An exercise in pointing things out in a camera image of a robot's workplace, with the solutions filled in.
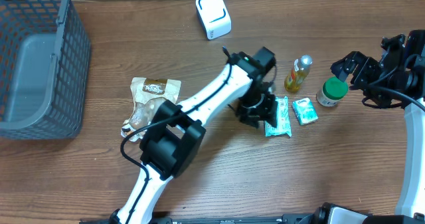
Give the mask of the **green lid jar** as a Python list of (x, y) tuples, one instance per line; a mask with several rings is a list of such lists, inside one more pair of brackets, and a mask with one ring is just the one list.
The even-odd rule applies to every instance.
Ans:
[(316, 100), (326, 107), (336, 106), (348, 93), (349, 87), (346, 82), (332, 77), (323, 83), (316, 94)]

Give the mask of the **teal snack bar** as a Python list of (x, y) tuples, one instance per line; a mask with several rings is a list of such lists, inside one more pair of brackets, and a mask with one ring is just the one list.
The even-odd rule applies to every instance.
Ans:
[(276, 127), (273, 127), (267, 121), (264, 122), (265, 137), (287, 135), (292, 136), (292, 129), (289, 116), (288, 97), (276, 98), (278, 107), (276, 110)]

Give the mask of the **teal Kleenex tissue pack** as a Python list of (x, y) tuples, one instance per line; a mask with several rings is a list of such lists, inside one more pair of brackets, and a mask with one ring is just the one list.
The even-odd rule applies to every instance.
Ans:
[(292, 102), (292, 108), (296, 118), (301, 126), (316, 122), (318, 120), (317, 112), (309, 98), (303, 98)]

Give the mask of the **yellow liquid bottle silver cap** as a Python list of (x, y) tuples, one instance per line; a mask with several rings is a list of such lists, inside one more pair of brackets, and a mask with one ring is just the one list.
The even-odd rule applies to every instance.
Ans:
[(294, 61), (293, 67), (284, 82), (284, 87), (288, 92), (295, 93), (301, 88), (301, 84), (309, 74), (312, 64), (313, 59), (309, 55), (302, 55)]

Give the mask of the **brown snack pouch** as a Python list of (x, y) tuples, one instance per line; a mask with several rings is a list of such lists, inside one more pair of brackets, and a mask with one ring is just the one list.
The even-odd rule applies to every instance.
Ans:
[(180, 80), (134, 77), (130, 85), (133, 112), (123, 122), (122, 137), (125, 138), (137, 129), (149, 125), (164, 101), (170, 100), (175, 104), (180, 88)]

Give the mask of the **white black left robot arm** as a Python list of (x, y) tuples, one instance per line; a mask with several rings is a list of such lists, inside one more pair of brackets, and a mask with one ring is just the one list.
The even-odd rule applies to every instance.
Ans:
[(194, 96), (174, 104), (167, 100), (152, 123), (134, 131), (143, 132), (139, 161), (125, 159), (140, 168), (126, 204), (115, 210), (108, 223), (149, 223), (166, 185), (179, 177), (196, 156), (207, 124), (225, 107), (238, 101), (234, 113), (243, 124), (258, 128), (261, 121), (276, 126), (276, 97), (272, 83), (264, 81), (276, 69), (275, 54), (262, 47), (253, 56), (230, 54), (222, 72)]

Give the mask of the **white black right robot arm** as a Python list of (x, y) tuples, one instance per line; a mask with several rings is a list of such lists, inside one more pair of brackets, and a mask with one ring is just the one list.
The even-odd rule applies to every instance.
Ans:
[(400, 190), (394, 211), (372, 214), (324, 203), (310, 223), (424, 224), (424, 30), (383, 37), (380, 58), (352, 51), (331, 65), (340, 81), (363, 94), (365, 106), (400, 110), (406, 145)]

